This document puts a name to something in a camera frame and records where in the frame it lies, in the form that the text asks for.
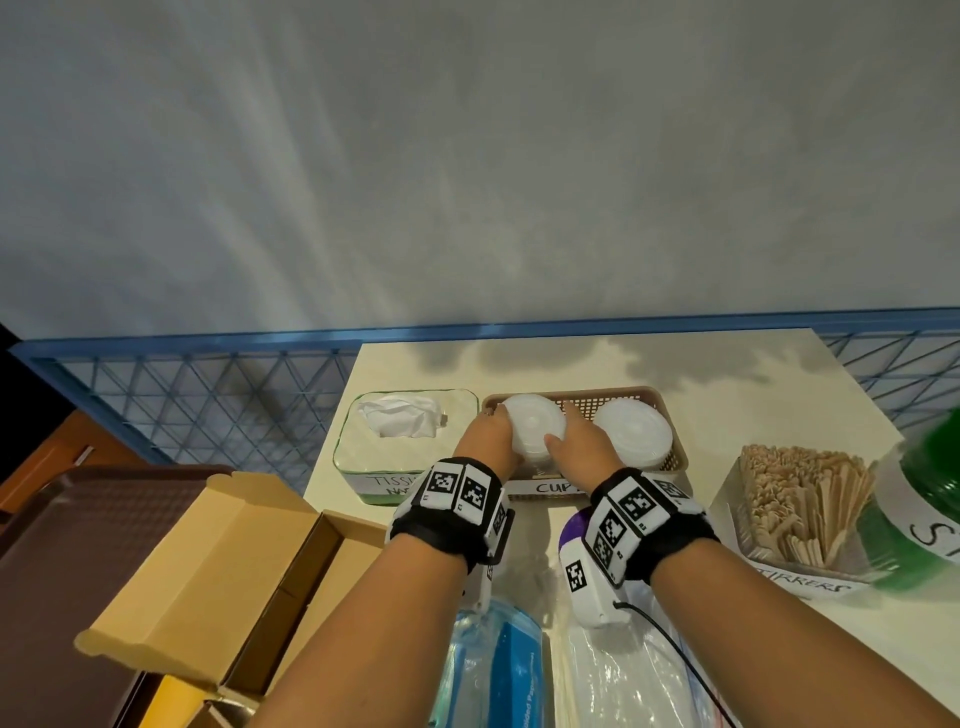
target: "person's left hand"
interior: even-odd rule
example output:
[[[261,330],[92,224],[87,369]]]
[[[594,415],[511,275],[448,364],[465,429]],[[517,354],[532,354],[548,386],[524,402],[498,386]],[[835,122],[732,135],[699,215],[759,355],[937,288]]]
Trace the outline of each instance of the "person's left hand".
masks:
[[[453,454],[479,460],[496,473],[501,483],[506,483],[522,460],[514,452],[514,426],[507,408],[498,404],[492,415],[483,412],[477,415]]]

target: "perforated basket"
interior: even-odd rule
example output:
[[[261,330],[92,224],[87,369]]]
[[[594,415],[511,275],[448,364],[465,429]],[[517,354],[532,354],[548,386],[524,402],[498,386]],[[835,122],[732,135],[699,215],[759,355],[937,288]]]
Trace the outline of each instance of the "perforated basket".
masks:
[[[670,449],[670,454],[666,456],[663,464],[657,468],[657,472],[675,475],[686,471],[686,467],[689,465],[689,461],[686,459],[686,453],[684,452],[684,446],[681,444],[680,437],[677,435],[677,428],[673,426],[670,413],[667,412],[666,404],[663,403],[663,397],[661,397],[660,392],[653,387],[617,387],[612,389],[583,389],[575,392],[536,392],[534,394],[546,397],[548,400],[552,400],[557,404],[564,401],[572,401],[580,407],[580,411],[584,413],[584,417],[588,420],[593,419],[593,415],[600,409],[600,405],[610,400],[625,398],[639,400],[644,404],[649,404],[663,415],[663,418],[670,423],[670,429],[673,430],[673,447]],[[485,411],[492,410],[502,401],[512,396],[513,395],[490,395],[483,400],[482,408]],[[557,477],[561,477],[561,475],[559,473],[538,471],[527,463],[524,463],[514,475],[514,479]]]

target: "human arm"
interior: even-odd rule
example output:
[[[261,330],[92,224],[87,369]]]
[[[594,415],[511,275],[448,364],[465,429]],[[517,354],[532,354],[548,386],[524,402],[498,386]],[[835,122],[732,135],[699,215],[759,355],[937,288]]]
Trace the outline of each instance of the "human arm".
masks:
[[[506,481],[516,466],[506,410],[479,416],[454,455]],[[463,556],[399,534],[310,638],[252,728],[422,728],[467,579]]]
[[[546,444],[564,475],[591,493],[623,464],[603,430],[564,409],[564,439]],[[649,581],[746,726],[960,724],[866,645],[715,541],[666,556]]]

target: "wristband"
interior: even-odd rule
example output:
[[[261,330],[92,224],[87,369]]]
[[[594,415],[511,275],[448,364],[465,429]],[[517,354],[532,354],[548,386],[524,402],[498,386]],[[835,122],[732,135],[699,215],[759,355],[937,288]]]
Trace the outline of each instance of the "wristband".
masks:
[[[424,473],[394,512],[387,541],[406,533],[463,556],[470,573],[503,556],[514,510],[500,479],[479,460],[447,457]]]
[[[704,508],[666,480],[622,468],[590,495],[583,537],[590,558],[618,589],[627,579],[650,583],[664,558],[700,538],[717,540]]]

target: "blue wire mesh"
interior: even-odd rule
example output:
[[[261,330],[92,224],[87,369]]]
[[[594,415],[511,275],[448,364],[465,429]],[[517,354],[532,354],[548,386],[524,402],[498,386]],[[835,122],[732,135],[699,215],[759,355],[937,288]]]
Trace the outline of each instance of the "blue wire mesh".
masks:
[[[822,338],[907,437],[960,407],[960,331]],[[303,493],[356,354],[225,352],[56,363],[172,462],[276,473]]]
[[[355,358],[331,350],[58,363],[171,461],[276,473],[302,493]]]

